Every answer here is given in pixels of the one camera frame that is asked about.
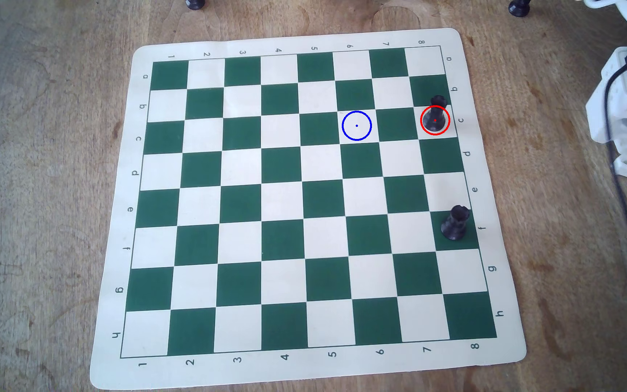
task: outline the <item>white square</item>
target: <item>white square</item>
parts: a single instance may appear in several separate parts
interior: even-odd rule
[[[355,343],[353,300],[307,302],[309,347]]]
[[[339,144],[302,146],[302,181],[339,180],[343,178]]]
[[[304,257],[323,259],[348,255],[348,228],[344,216],[304,219]]]
[[[187,90],[154,90],[149,93],[147,122],[185,120]]]
[[[403,342],[449,339],[441,294],[399,297],[398,316]]]
[[[261,85],[224,87],[224,117],[261,115]]]
[[[409,77],[381,77],[372,79],[371,85],[374,88],[375,109],[413,107]]]
[[[457,204],[470,208],[463,172],[425,174],[425,189],[430,211],[449,211]]]
[[[210,225],[220,222],[219,186],[181,188],[179,194],[179,226]]]
[[[135,229],[132,267],[173,266],[176,259],[176,226]]]
[[[166,355],[169,350],[170,310],[127,312],[122,357]]]
[[[304,259],[261,263],[261,303],[306,301],[307,268]]]
[[[296,54],[261,57],[261,85],[279,85],[298,81]]]
[[[261,349],[261,306],[221,306],[214,314],[214,352]]]
[[[419,140],[380,142],[381,170],[384,177],[423,174]]]
[[[224,59],[192,60],[187,64],[187,88],[224,87]]]
[[[299,114],[261,117],[261,147],[299,147]]]
[[[441,75],[444,73],[442,51],[438,46],[405,48],[405,62],[409,76]]]
[[[371,65],[367,50],[333,52],[335,80],[371,79]]]
[[[451,115],[451,119],[449,121],[447,132],[442,133],[441,135],[430,135],[425,132],[420,125],[420,116],[422,116],[422,112],[427,109],[427,106],[416,106],[413,108],[415,113],[415,126],[417,129],[417,138],[418,139],[445,139],[445,138],[455,138],[456,137],[456,123],[454,122],[454,115],[451,111],[451,105],[447,105],[447,111],[449,115]]]
[[[261,261],[261,223],[221,223],[217,251],[222,264]]]
[[[183,152],[200,153],[221,151],[224,137],[224,121],[218,119],[185,120]]]
[[[217,265],[175,266],[171,309],[217,306]]]
[[[360,111],[338,111],[338,138],[340,139],[340,144],[376,143],[379,141],[379,128],[376,124],[376,110],[367,109],[361,111],[363,114],[360,113]]]
[[[429,212],[404,212],[389,214],[391,252],[434,252],[435,237]]]
[[[437,252],[443,294],[487,291],[481,255],[477,249]]]
[[[386,190],[383,177],[344,179],[345,215],[382,215],[386,208]]]
[[[264,183],[261,185],[262,220],[304,218],[301,182]]]
[[[222,151],[222,185],[261,183],[261,150]]]
[[[299,84],[300,113],[327,113],[336,110],[338,101],[334,80]]]
[[[140,191],[180,188],[180,173],[183,155],[150,154],[142,161],[142,184]]]
[[[391,254],[350,256],[350,290],[353,299],[395,297],[396,272]]]

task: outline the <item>red circle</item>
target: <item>red circle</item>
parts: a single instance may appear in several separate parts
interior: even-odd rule
[[[422,123],[422,118],[425,117],[425,111],[427,111],[428,109],[430,109],[431,107],[439,107],[441,110],[444,110],[444,112],[447,114],[447,128],[445,128],[443,131],[439,132],[439,133],[431,133],[430,131],[428,131],[427,129],[425,129],[424,124]],[[440,105],[432,105],[432,106],[428,106],[425,108],[425,110],[422,111],[422,114],[420,114],[420,126],[422,127],[422,130],[424,130],[425,132],[429,133],[430,135],[441,135],[444,132],[447,132],[448,126],[449,124],[451,124],[451,116],[448,115],[448,111],[446,108],[441,107]]]

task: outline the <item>blue circle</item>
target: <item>blue circle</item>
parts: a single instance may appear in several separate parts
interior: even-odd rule
[[[362,113],[362,114],[366,117],[366,119],[367,119],[367,120],[369,120],[369,132],[367,132],[365,136],[363,136],[363,137],[361,137],[361,138],[359,138],[359,139],[351,138],[351,137],[350,137],[350,135],[348,135],[348,134],[347,134],[347,132],[345,132],[345,120],[346,120],[346,119],[348,118],[348,116],[349,116],[349,115],[351,115],[352,113]],[[371,119],[369,118],[369,116],[368,116],[365,112],[363,112],[363,111],[361,111],[361,110],[353,110],[353,111],[351,111],[351,112],[349,112],[349,113],[347,113],[347,114],[345,115],[345,117],[343,118],[343,123],[341,124],[341,127],[343,128],[343,133],[345,134],[345,136],[347,136],[347,137],[348,137],[348,139],[350,139],[350,140],[354,140],[354,141],[358,142],[358,141],[360,141],[360,140],[364,140],[364,139],[366,139],[366,137],[367,137],[367,136],[369,136],[369,134],[371,134]]]

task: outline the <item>wood grain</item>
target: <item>wood grain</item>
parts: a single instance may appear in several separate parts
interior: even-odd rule
[[[627,390],[627,233],[584,105],[615,9],[539,0],[0,0],[0,391],[87,391],[130,59],[149,44],[453,27],[528,354],[196,391]],[[627,192],[627,179],[623,180]]]

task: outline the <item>black game piece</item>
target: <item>black game piece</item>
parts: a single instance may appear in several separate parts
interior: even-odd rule
[[[185,0],[185,4],[191,10],[199,10],[205,6],[205,0]]]
[[[509,4],[509,13],[516,17],[525,17],[529,14],[529,2],[531,0],[512,0]]]
[[[435,95],[430,100],[430,104],[432,106],[447,107],[447,99],[441,95]],[[443,131],[444,126],[447,125],[447,117],[444,116],[444,110],[441,110],[439,107],[431,107],[430,111],[422,119],[422,125],[432,133]]]
[[[471,212],[464,206],[454,206],[442,223],[442,234],[448,239],[458,241],[466,234],[466,221]]]

